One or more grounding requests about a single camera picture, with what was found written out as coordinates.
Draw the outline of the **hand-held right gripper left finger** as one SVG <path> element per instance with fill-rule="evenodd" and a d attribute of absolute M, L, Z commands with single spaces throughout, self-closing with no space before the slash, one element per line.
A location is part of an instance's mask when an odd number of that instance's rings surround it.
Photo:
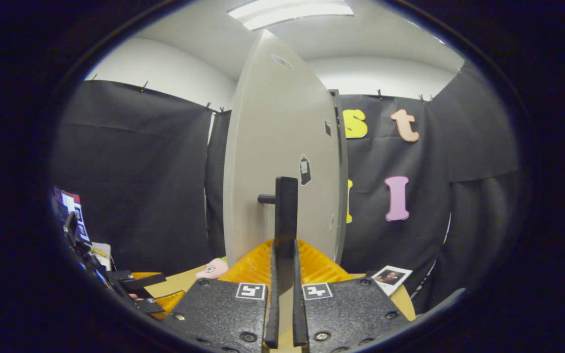
<path fill-rule="evenodd" d="M 219 278 L 200 278 L 163 320 L 178 338 L 211 353 L 269 353 L 278 347 L 280 294 L 273 241 Z"/>

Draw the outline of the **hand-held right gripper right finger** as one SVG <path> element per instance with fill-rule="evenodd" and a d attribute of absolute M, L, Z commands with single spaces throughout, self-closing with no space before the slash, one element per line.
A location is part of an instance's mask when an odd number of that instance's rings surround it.
<path fill-rule="evenodd" d="M 371 277 L 348 275 L 316 248 L 294 242 L 293 344 L 301 353 L 361 353 L 411 321 Z"/>

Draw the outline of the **dark grey cabinet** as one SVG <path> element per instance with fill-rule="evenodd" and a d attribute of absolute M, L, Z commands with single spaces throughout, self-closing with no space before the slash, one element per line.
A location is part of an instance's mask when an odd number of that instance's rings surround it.
<path fill-rule="evenodd" d="M 339 99 L 339 90 L 330 89 L 328 92 L 333 99 L 337 141 L 339 149 L 339 199 L 338 199 L 338 224 L 336 233 L 335 253 L 333 260 L 340 264 L 344 250 L 345 235 L 347 228 L 347 212 L 348 212 L 348 153 L 347 138 L 345 133 L 345 122 L 343 118 L 343 109 Z"/>

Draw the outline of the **light grey cabinet door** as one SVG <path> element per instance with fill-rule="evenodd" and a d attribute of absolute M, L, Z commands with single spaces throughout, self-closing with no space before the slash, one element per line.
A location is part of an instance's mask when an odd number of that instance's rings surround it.
<path fill-rule="evenodd" d="M 223 227 L 231 265 L 274 238 L 278 177 L 298 181 L 297 238 L 339 263 L 346 203 L 332 94 L 287 44 L 262 30 L 234 94 L 223 177 Z"/>

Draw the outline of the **white paper sheet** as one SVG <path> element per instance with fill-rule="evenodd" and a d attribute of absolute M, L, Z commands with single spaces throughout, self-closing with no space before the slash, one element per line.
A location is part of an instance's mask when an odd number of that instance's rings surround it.
<path fill-rule="evenodd" d="M 91 253 L 107 271 L 113 270 L 111 245 L 107 243 L 91 243 Z"/>

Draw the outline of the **red white printed box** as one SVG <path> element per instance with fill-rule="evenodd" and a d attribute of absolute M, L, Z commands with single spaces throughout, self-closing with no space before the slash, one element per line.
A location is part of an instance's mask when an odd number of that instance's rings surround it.
<path fill-rule="evenodd" d="M 82 242 L 91 244 L 88 232 L 84 223 L 83 212 L 81 210 L 81 199 L 77 194 L 72 194 L 58 187 L 53 188 L 53 199 L 56 207 L 57 219 L 64 226 L 70 212 L 76 215 L 79 237 Z"/>

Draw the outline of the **pink plush toy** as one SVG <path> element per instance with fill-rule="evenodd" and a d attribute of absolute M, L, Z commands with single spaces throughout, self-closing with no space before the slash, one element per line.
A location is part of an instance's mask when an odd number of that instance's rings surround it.
<path fill-rule="evenodd" d="M 229 270 L 227 260 L 224 258 L 215 258 L 209 261 L 201 271 L 196 273 L 197 279 L 219 279 Z"/>

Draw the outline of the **black backdrop cloth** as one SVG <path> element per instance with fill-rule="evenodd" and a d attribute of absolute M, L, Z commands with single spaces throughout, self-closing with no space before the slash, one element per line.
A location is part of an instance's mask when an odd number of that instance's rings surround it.
<path fill-rule="evenodd" d="M 531 184 L 510 115 L 473 63 L 432 101 L 339 98 L 352 182 L 341 265 L 391 265 L 424 313 L 491 277 L 515 243 Z M 53 152 L 56 195 L 81 198 L 90 237 L 123 268 L 173 275 L 223 257 L 229 112 L 110 81 L 82 83 Z"/>

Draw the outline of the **white cover book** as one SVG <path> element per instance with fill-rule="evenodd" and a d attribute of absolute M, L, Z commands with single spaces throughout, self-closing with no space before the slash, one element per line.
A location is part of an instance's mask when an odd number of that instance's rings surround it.
<path fill-rule="evenodd" d="M 395 291 L 410 277 L 412 270 L 397 268 L 394 266 L 385 266 L 375 274 L 371 275 L 379 288 L 391 297 Z"/>

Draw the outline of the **large ceiling light panel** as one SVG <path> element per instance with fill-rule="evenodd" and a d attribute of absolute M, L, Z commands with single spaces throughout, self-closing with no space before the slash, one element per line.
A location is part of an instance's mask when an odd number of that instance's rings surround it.
<path fill-rule="evenodd" d="M 227 14 L 250 31 L 301 18 L 354 16 L 345 0 L 253 0 Z"/>

